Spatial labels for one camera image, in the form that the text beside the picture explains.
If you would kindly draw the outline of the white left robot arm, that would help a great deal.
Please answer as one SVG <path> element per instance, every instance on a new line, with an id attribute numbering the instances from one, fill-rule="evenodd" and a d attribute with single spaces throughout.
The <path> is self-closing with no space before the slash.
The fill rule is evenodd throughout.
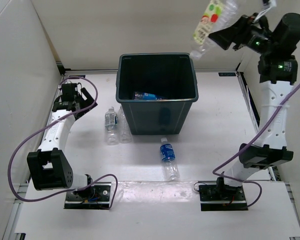
<path id="1" fill-rule="evenodd" d="M 37 151 L 27 155 L 27 164 L 37 191 L 55 189 L 74 189 L 74 194 L 84 200 L 95 195 L 89 174 L 74 173 L 65 156 L 65 146 L 70 130 L 88 110 L 77 113 L 93 103 L 94 99 L 83 87 L 78 90 L 76 83 L 61 86 L 61 95 L 53 103 L 51 123 Z"/>

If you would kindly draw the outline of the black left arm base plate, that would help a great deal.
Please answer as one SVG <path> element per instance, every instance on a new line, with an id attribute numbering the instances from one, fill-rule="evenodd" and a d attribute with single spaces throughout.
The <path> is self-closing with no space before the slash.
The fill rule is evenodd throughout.
<path id="1" fill-rule="evenodd" d="M 82 198 L 74 193 L 67 193 L 63 208 L 65 210 L 107 210 L 111 203 L 110 182 L 97 183 L 92 187 L 92 194 Z"/>

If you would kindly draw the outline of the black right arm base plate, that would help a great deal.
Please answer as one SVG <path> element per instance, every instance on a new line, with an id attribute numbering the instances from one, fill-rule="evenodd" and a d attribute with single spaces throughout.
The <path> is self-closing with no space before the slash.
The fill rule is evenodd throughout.
<path id="1" fill-rule="evenodd" d="M 234 188 L 230 192 L 221 193 L 217 184 L 197 181 L 193 190 L 199 194 L 202 212 L 247 211 L 248 204 L 243 187 Z"/>

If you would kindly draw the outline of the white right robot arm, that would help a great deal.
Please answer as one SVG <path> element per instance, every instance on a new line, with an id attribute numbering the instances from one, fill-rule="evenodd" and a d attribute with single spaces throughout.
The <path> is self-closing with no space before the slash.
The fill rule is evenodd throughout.
<path id="1" fill-rule="evenodd" d="M 274 30 L 266 16 L 243 15 L 209 38 L 224 50 L 248 47 L 260 55 L 257 68 L 263 102 L 257 135 L 240 146 L 227 172 L 213 171 L 217 176 L 214 193 L 226 200 L 254 173 L 293 159 L 294 153 L 287 149 L 286 118 L 288 100 L 299 88 L 293 52 L 300 41 L 300 14 L 286 13 Z"/>

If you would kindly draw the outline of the clear bottle apple label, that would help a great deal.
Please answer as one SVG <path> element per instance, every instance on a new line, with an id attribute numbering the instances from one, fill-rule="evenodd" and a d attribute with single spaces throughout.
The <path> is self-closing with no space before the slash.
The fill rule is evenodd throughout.
<path id="1" fill-rule="evenodd" d="M 199 60 L 216 43 L 209 38 L 209 34 L 230 26 L 232 19 L 239 12 L 241 4 L 238 0 L 211 0 L 192 34 L 192 50 L 190 57 Z"/>

